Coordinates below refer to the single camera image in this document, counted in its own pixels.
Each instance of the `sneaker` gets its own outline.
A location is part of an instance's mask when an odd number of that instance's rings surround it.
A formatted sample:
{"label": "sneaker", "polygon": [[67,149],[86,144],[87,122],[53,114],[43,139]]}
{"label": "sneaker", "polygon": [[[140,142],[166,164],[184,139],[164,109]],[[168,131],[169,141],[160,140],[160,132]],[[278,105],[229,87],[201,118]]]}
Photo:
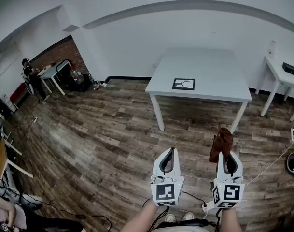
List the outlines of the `sneaker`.
{"label": "sneaker", "polygon": [[44,101],[47,100],[49,97],[50,97],[50,95],[46,95]]}
{"label": "sneaker", "polygon": [[176,217],[173,214],[167,214],[165,217],[165,222],[176,222]]}
{"label": "sneaker", "polygon": [[182,221],[188,221],[188,220],[193,220],[194,219],[194,215],[192,212],[188,212],[184,215]]}

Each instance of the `framed picture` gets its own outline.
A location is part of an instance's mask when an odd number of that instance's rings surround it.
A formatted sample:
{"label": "framed picture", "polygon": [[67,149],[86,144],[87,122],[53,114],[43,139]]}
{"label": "framed picture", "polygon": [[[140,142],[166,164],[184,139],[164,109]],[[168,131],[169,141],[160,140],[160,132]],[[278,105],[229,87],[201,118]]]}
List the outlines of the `framed picture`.
{"label": "framed picture", "polygon": [[172,89],[194,90],[195,79],[175,78]]}

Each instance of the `person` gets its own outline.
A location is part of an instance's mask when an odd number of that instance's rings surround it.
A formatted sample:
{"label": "person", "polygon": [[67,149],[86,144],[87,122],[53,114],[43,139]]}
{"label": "person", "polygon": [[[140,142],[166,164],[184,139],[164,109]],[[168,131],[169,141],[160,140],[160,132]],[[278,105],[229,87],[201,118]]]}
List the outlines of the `person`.
{"label": "person", "polygon": [[37,76],[39,72],[32,70],[33,68],[26,58],[22,60],[22,65],[23,65],[23,73],[30,80],[30,84],[32,84],[32,86],[37,89],[37,91],[39,92],[41,97],[44,99],[44,101],[47,100],[50,97],[50,95],[46,95],[44,90],[42,89],[42,84],[40,82],[39,77]]}
{"label": "person", "polygon": [[[151,227],[158,210],[152,199],[121,229],[121,232],[146,232]],[[183,220],[194,219],[193,213],[185,214]],[[167,214],[165,222],[161,223],[154,232],[208,232],[198,226],[182,226],[176,223],[173,214]],[[223,209],[221,232],[242,232],[235,208]]]}
{"label": "person", "polygon": [[13,231],[16,227],[27,232],[44,232],[46,228],[58,227],[68,229],[71,232],[86,232],[79,222],[42,217],[35,214],[27,206],[12,204],[2,197],[0,197],[0,222],[6,223],[10,231]]}

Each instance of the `white table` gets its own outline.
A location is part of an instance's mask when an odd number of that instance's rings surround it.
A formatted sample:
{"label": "white table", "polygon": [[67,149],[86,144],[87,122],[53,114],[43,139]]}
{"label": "white table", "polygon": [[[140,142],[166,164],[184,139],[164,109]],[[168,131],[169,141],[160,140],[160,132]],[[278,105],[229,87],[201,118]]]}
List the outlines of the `white table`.
{"label": "white table", "polygon": [[[264,106],[264,108],[263,108],[263,110],[261,112],[261,117],[264,117],[265,113],[267,112],[267,110],[268,110],[268,108],[269,108],[269,106],[270,106],[270,104],[271,104],[271,102],[273,100],[273,97],[277,92],[277,89],[278,89],[280,83],[282,83],[286,87],[288,87],[286,89],[285,96],[284,96],[285,101],[286,101],[287,97],[289,96],[292,88],[294,88],[294,75],[285,72],[284,69],[282,68],[282,64],[283,64],[283,61],[279,60],[276,57],[270,58],[268,56],[265,56],[265,58],[264,58],[263,73],[262,73],[261,78],[260,78],[260,80],[258,82],[255,94],[258,94],[258,92],[259,92],[259,90],[260,90],[260,88],[262,86],[262,83],[263,83],[263,81],[265,79],[268,68],[271,70],[271,72],[272,72],[273,76],[275,77],[276,81],[274,83],[273,90],[270,93],[270,95],[268,97],[268,100],[265,103],[265,106]],[[293,121],[293,120],[294,120],[294,113],[290,118],[290,121]]]}
{"label": "white table", "polygon": [[38,75],[40,76],[40,78],[41,78],[41,80],[42,80],[42,82],[44,83],[44,85],[46,86],[46,88],[48,89],[48,91],[50,92],[50,93],[52,93],[51,92],[51,90],[50,90],[50,88],[48,87],[48,85],[46,84],[46,82],[45,82],[45,79],[51,79],[53,82],[54,82],[54,84],[56,85],[56,87],[60,90],[60,92],[62,93],[62,95],[65,95],[65,93],[63,92],[63,90],[61,89],[61,87],[59,86],[59,84],[56,82],[56,80],[54,79],[54,76],[64,67],[64,66],[66,66],[66,65],[69,65],[69,66],[71,66],[71,64],[70,64],[70,62],[69,61],[64,61],[62,64],[60,64],[61,62],[58,62],[58,63],[56,63],[56,65],[55,66],[52,66],[52,67],[50,67],[50,68],[47,68],[46,70],[45,70],[45,72],[43,72],[43,71],[41,71],[40,73],[38,73]]}
{"label": "white table", "polygon": [[[195,89],[172,89],[175,78],[195,79]],[[158,95],[240,102],[241,107],[230,127],[231,133],[252,100],[240,65],[229,50],[169,48],[145,91],[150,94],[161,131],[165,126],[156,99]]]}

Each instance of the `water bottle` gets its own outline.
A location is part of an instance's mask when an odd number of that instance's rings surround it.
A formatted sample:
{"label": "water bottle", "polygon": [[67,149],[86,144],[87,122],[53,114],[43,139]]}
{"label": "water bottle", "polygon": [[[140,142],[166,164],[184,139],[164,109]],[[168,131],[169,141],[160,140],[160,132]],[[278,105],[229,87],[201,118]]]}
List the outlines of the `water bottle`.
{"label": "water bottle", "polygon": [[91,74],[89,74],[88,76],[89,76],[89,80],[90,80],[92,86],[97,87],[98,85],[97,85],[96,81],[93,79],[93,77],[91,76]]}
{"label": "water bottle", "polygon": [[71,66],[70,67],[71,70],[70,70],[70,75],[73,77],[74,81],[77,83],[77,84],[81,84],[84,82],[84,77],[83,75],[81,75],[80,72],[76,71],[76,69],[74,68],[74,66]]}

